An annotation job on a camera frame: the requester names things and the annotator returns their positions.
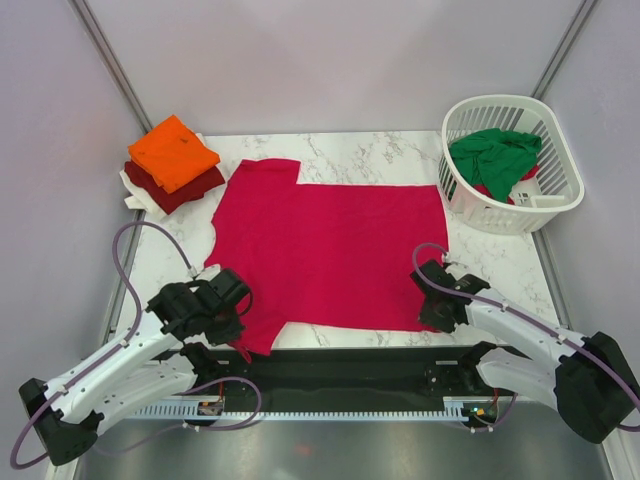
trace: green cloth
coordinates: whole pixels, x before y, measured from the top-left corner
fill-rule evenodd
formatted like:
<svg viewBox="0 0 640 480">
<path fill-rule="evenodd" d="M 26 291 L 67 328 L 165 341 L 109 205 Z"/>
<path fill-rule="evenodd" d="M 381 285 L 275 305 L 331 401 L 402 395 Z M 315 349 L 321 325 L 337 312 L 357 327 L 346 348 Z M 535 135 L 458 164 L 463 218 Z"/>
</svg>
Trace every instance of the green cloth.
<svg viewBox="0 0 640 480">
<path fill-rule="evenodd" d="M 506 203 L 513 186 L 536 166 L 541 148 L 537 135 L 491 128 L 456 140 L 449 153 L 469 185 L 484 185 L 493 198 Z"/>
</svg>

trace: white marble surface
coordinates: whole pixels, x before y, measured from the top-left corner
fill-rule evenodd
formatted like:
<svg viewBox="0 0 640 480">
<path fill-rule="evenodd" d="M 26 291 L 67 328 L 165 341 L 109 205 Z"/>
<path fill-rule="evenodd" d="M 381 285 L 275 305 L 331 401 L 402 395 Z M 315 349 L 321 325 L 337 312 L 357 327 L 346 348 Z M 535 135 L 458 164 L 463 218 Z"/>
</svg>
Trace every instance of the white marble surface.
<svg viewBox="0 0 640 480">
<path fill-rule="evenodd" d="M 436 183 L 442 147 L 437 132 L 329 133 L 206 137 L 220 154 L 219 166 L 229 178 L 242 159 L 285 157 L 302 162 L 299 183 L 431 185 Z M 215 242 L 211 218 L 224 187 L 202 200 L 183 205 L 158 222 L 202 267 Z M 498 236 L 467 227 L 446 211 L 453 260 L 488 280 L 507 298 L 557 323 L 549 289 L 530 234 Z M 159 233 L 143 228 L 131 273 L 143 305 L 169 282 L 188 280 L 173 246 Z M 117 330 L 131 325 L 133 302 L 127 296 Z M 453 334 L 353 330 L 290 323 L 274 348 L 384 347 L 405 345 L 471 345 L 495 341 L 491 335 L 462 325 Z"/>
</svg>

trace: stack of folded clothes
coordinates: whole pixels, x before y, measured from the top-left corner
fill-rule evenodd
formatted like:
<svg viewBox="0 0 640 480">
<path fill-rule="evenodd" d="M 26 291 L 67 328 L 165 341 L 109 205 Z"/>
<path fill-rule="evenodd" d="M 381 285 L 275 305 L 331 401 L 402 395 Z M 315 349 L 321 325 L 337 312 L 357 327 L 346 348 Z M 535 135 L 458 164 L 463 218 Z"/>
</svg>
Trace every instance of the stack of folded clothes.
<svg viewBox="0 0 640 480">
<path fill-rule="evenodd" d="M 161 219 L 224 184 L 217 153 L 172 115 L 129 147 L 120 177 L 131 194 L 125 203 Z"/>
</svg>

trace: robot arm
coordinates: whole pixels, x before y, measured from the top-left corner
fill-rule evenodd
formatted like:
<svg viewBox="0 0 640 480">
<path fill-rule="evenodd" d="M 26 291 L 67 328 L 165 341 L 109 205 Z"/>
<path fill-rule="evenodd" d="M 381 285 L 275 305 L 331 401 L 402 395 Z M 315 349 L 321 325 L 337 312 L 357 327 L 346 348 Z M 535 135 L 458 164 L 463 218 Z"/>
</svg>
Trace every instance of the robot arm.
<svg viewBox="0 0 640 480">
<path fill-rule="evenodd" d="M 129 342 L 122 333 L 62 375 L 46 383 L 32 378 L 23 384 L 20 396 L 30 417 L 54 393 L 66 392 L 34 424 L 51 462 L 62 465 L 79 457 L 100 435 L 140 408 L 186 391 L 196 382 L 214 380 L 217 362 L 201 343 L 185 344 L 180 355 L 167 361 L 147 363 L 194 335 L 205 334 L 213 345 L 239 338 L 243 327 L 236 306 L 247 295 L 247 285 L 229 269 L 210 281 L 166 285 L 149 301 Z M 123 346 L 117 354 L 65 390 L 78 372 L 117 344 Z"/>
<path fill-rule="evenodd" d="M 601 443 L 634 410 L 620 386 L 600 367 L 559 339 L 570 340 L 606 363 L 636 393 L 640 387 L 618 344 L 598 332 L 593 337 L 561 328 L 524 311 L 551 329 L 554 338 L 511 313 L 513 306 L 486 281 L 466 274 L 454 276 L 455 266 L 441 267 L 431 260 L 420 267 L 423 276 L 446 289 L 475 296 L 466 298 L 436 290 L 414 272 L 411 277 L 425 293 L 420 321 L 444 332 L 466 323 L 492 333 L 518 355 L 488 342 L 480 342 L 459 360 L 476 378 L 494 388 L 507 389 L 558 411 L 567 425 L 592 443 Z M 480 300 L 488 299 L 502 308 Z"/>
</svg>

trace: metal floor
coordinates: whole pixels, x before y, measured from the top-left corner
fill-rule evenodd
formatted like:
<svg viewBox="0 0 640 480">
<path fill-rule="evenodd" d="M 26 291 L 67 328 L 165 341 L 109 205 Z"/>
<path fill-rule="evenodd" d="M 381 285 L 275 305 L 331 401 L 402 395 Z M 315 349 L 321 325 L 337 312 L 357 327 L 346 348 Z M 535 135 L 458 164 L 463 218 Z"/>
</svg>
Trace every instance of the metal floor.
<svg viewBox="0 0 640 480">
<path fill-rule="evenodd" d="M 126 420 L 99 445 L 120 449 L 167 422 Z M 117 459 L 89 453 L 87 480 L 608 480 L 599 445 L 557 413 L 516 405 L 494 433 L 436 423 L 263 422 L 234 432 L 177 430 Z"/>
</svg>

